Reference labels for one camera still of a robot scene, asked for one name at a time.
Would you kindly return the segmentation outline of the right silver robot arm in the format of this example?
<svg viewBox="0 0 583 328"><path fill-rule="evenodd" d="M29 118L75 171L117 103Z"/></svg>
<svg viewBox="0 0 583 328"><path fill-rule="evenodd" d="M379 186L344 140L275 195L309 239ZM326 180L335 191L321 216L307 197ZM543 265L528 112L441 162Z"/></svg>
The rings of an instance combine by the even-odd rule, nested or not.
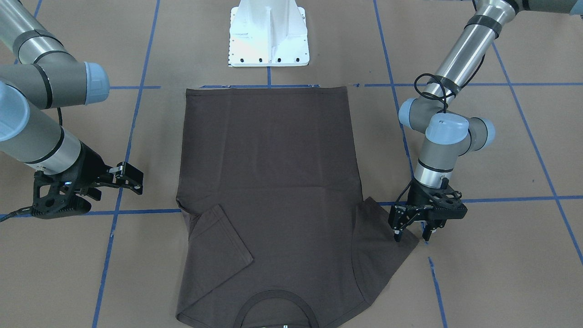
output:
<svg viewBox="0 0 583 328"><path fill-rule="evenodd" d="M19 0L1 2L1 42L19 64L1 66L1 151L33 168L58 192L90 195L103 186L143 191L143 173L111 167L45 110L104 102L110 79L78 61Z"/></svg>

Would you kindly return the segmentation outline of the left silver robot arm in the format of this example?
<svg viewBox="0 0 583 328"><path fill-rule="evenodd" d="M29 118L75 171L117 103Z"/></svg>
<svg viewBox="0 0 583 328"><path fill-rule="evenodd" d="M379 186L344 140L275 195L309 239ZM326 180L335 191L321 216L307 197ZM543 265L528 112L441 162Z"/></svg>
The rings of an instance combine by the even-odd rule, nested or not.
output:
<svg viewBox="0 0 583 328"><path fill-rule="evenodd" d="M405 230L415 222L424 222L422 237L428 241L434 231L448 220L460 220L468 209L462 193L450 186L457 159L469 152L488 147L496 129L485 118L467 118L452 112L450 104L480 69L487 50L501 35L505 24L523 11L582 14L580 0L477 0L475 13L435 73L427 77L424 89L414 85L417 98L400 106L398 117L403 126L422 133L424 142L408 186L407 200L395 203L388 224L394 239L400 242Z"/></svg>

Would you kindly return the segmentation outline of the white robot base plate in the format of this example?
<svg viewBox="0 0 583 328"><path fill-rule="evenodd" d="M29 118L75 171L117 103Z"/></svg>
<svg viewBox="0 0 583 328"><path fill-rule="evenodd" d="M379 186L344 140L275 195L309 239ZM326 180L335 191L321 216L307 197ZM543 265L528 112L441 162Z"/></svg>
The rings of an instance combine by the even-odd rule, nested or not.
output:
<svg viewBox="0 0 583 328"><path fill-rule="evenodd" d="M230 67L302 67L310 62L306 11L295 0L242 0L230 10Z"/></svg>

